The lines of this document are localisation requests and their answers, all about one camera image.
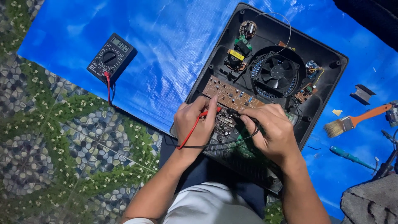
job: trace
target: white shirt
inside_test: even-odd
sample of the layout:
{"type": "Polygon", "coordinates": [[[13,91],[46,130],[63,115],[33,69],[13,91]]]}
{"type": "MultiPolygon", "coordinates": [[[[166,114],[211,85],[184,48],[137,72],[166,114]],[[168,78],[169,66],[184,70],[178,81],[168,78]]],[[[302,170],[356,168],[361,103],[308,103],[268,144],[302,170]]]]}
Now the white shirt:
{"type": "MultiPolygon", "coordinates": [[[[174,196],[160,224],[264,224],[239,195],[228,187],[206,182],[188,187],[174,196]]],[[[124,224],[154,224],[146,218],[133,218],[124,224]]]]}

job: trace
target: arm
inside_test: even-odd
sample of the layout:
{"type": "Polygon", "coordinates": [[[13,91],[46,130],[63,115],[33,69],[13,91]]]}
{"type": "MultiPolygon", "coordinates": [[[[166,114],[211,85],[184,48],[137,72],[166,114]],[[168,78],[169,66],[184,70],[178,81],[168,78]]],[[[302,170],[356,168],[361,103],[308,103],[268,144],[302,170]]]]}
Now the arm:
{"type": "Polygon", "coordinates": [[[284,173],[283,213],[289,224],[330,224],[297,146],[293,125],[279,104],[267,104],[239,112],[247,130],[254,133],[259,121],[265,135],[253,136],[254,145],[279,165],[284,173]]]}
{"type": "MultiPolygon", "coordinates": [[[[206,118],[201,118],[185,146],[205,145],[214,129],[217,113],[217,97],[212,100],[200,96],[194,103],[183,103],[174,115],[178,144],[180,145],[191,131],[202,110],[209,110],[206,118]]],[[[194,162],[203,148],[175,149],[164,166],[134,196],[123,214],[121,223],[132,218],[148,218],[156,223],[169,208],[182,173],[194,162]]]]}

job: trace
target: gray wire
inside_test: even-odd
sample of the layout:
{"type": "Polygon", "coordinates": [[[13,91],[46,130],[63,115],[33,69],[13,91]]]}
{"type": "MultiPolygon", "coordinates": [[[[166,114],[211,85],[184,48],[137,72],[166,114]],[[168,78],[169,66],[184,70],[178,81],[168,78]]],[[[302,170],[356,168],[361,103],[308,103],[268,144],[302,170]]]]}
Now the gray wire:
{"type": "Polygon", "coordinates": [[[257,17],[257,16],[260,16],[260,15],[267,15],[267,14],[277,14],[277,15],[282,16],[282,17],[287,21],[287,23],[289,24],[289,27],[290,27],[289,39],[287,40],[287,43],[286,43],[286,45],[283,47],[283,49],[280,50],[280,51],[278,51],[278,52],[276,52],[276,53],[279,53],[279,52],[283,51],[283,50],[287,47],[287,45],[289,44],[290,37],[291,37],[291,35],[292,35],[292,26],[290,25],[290,22],[287,20],[287,18],[286,18],[284,15],[282,15],[282,14],[280,14],[280,13],[277,13],[277,12],[266,12],[266,13],[261,13],[261,14],[256,15],[256,17],[257,17]]]}

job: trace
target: red wire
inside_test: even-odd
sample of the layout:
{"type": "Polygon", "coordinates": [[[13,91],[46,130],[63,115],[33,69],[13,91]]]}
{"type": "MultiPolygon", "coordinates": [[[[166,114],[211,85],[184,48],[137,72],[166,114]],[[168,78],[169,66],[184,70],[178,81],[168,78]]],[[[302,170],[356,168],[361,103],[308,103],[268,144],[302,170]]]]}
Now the red wire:
{"type": "Polygon", "coordinates": [[[109,106],[114,106],[111,103],[111,90],[110,90],[110,88],[111,88],[111,81],[110,81],[111,74],[109,72],[104,72],[103,74],[105,75],[106,80],[108,82],[108,85],[107,85],[108,86],[108,104],[109,104],[109,106]]]}
{"type": "MultiPolygon", "coordinates": [[[[220,110],[221,110],[221,107],[217,107],[217,112],[220,112],[220,110]]],[[[206,116],[206,115],[207,115],[207,112],[208,112],[208,111],[205,111],[205,112],[201,113],[201,114],[198,116],[198,118],[196,119],[195,124],[193,125],[193,127],[192,127],[192,129],[191,129],[191,131],[189,132],[189,134],[187,135],[187,137],[184,139],[184,141],[181,143],[181,145],[180,145],[179,147],[177,147],[177,149],[182,149],[182,148],[184,147],[185,143],[187,143],[187,141],[188,141],[189,137],[191,136],[193,130],[195,129],[196,125],[198,124],[199,119],[200,119],[201,117],[203,117],[203,116],[206,116]]]]}

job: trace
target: digital multimeter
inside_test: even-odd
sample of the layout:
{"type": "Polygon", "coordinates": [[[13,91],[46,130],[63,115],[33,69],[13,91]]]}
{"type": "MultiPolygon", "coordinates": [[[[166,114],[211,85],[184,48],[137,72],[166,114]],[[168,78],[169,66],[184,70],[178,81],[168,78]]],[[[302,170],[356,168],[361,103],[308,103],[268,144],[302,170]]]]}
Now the digital multimeter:
{"type": "Polygon", "coordinates": [[[108,83],[104,72],[109,72],[110,83],[113,85],[136,55],[135,47],[113,33],[87,66],[87,70],[106,85],[108,83]]]}

